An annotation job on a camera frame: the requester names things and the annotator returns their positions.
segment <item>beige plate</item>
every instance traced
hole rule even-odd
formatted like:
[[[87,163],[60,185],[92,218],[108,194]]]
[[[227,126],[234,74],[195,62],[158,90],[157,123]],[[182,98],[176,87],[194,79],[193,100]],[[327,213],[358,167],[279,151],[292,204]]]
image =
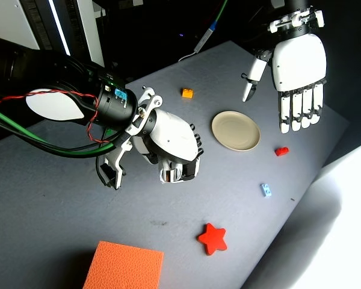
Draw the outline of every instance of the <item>beige plate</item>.
[[[234,151],[248,151],[258,145],[261,131],[248,116],[236,111],[224,111],[212,120],[212,133],[225,147]]]

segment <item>light strip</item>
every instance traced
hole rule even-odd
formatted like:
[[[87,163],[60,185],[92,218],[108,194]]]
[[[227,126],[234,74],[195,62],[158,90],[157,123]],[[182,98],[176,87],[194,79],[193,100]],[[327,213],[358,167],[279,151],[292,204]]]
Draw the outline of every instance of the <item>light strip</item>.
[[[58,27],[60,39],[63,43],[64,50],[66,51],[67,55],[71,56],[70,51],[68,49],[67,42],[66,42],[66,38],[64,37],[63,29],[61,28],[61,25],[60,25],[58,13],[56,12],[55,4],[54,4],[53,0],[48,0],[48,2],[49,2],[49,6],[51,6],[52,14],[54,15],[55,23],[56,23],[56,26]]]

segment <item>robotic hand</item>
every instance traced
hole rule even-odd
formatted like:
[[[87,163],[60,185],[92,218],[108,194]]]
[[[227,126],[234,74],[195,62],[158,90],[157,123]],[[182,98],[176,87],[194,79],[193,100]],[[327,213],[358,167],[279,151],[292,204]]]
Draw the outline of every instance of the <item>robotic hand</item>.
[[[306,1],[288,1],[291,14],[269,24],[268,31],[279,33],[282,41],[274,51],[259,51],[245,77],[242,101],[249,100],[261,80],[267,63],[273,59],[273,81],[279,94],[279,122],[282,133],[319,121],[326,83],[326,55],[321,40],[310,31],[324,26],[322,11],[307,7]]]
[[[199,135],[194,135],[194,125],[160,110],[162,97],[152,88],[143,89],[143,95],[137,100],[116,75],[103,67],[0,39],[0,96],[3,97],[0,102],[25,97],[28,107],[45,119],[89,123],[87,132],[91,139],[92,123],[118,131],[115,138],[107,140],[110,143],[106,150],[91,155],[89,151],[83,153],[87,154],[85,157],[105,154],[105,162],[100,166],[108,178],[104,184],[116,190],[124,174],[120,160],[133,144],[149,163],[158,164],[162,182],[187,181],[199,171],[203,149]],[[3,121],[0,126],[8,128]],[[14,133],[27,140],[20,131]],[[48,144],[40,140],[28,142],[52,154],[80,157],[62,152],[71,149],[56,146],[52,147],[58,150],[51,149],[51,145],[46,148]]]

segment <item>gray table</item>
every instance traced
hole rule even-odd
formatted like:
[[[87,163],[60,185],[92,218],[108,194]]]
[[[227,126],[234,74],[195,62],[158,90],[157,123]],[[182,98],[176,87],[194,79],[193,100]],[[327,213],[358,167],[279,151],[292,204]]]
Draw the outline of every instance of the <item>gray table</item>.
[[[269,68],[256,96],[241,102],[240,75],[251,59],[227,42],[128,85],[137,95],[153,87],[163,109],[196,125],[205,154],[190,182],[160,184],[157,168],[132,151],[122,161],[122,189],[112,191],[92,159],[49,155],[16,137],[0,141],[0,288],[80,288],[99,240],[163,251],[163,289],[241,287],[347,126],[325,107],[319,124],[281,134]],[[183,99],[182,87],[194,89],[194,99]],[[215,140],[211,120],[224,110],[259,125],[254,150],[233,152]],[[73,123],[32,130],[58,145],[86,140]],[[281,146],[291,153],[278,158]],[[263,197],[261,183],[272,197]],[[207,222],[226,228],[227,251],[206,256],[196,237]]]

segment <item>green cable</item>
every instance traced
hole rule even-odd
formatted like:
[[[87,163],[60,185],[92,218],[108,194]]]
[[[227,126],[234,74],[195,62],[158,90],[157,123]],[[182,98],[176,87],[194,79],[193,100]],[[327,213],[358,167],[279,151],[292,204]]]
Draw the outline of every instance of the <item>green cable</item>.
[[[217,21],[219,20],[219,18],[221,17],[222,12],[223,12],[226,4],[227,4],[227,0],[224,0],[223,5],[222,5],[222,7],[221,7],[221,10],[219,11],[217,18],[215,18],[215,21],[216,21],[216,22],[217,22]]]
[[[6,122],[7,124],[9,124],[10,126],[12,126],[13,128],[17,129],[18,131],[24,133],[25,135],[27,135],[29,137],[32,137],[32,138],[34,138],[36,140],[48,143],[45,140],[43,140],[42,138],[38,137],[37,135],[31,133],[29,130],[25,129],[24,127],[22,127],[18,123],[11,120],[9,117],[3,115],[1,112],[0,112],[0,119],[3,120],[4,122]],[[91,151],[85,151],[85,152],[65,152],[65,151],[60,151],[60,150],[57,150],[57,149],[52,149],[52,150],[57,151],[57,152],[62,153],[62,154],[65,154],[65,155],[92,155],[92,154],[95,154],[95,153],[98,153],[98,152],[103,152],[103,151],[111,148],[112,146],[113,146],[112,143],[108,143],[105,146],[102,146],[101,148],[97,148],[97,149],[93,149]]]

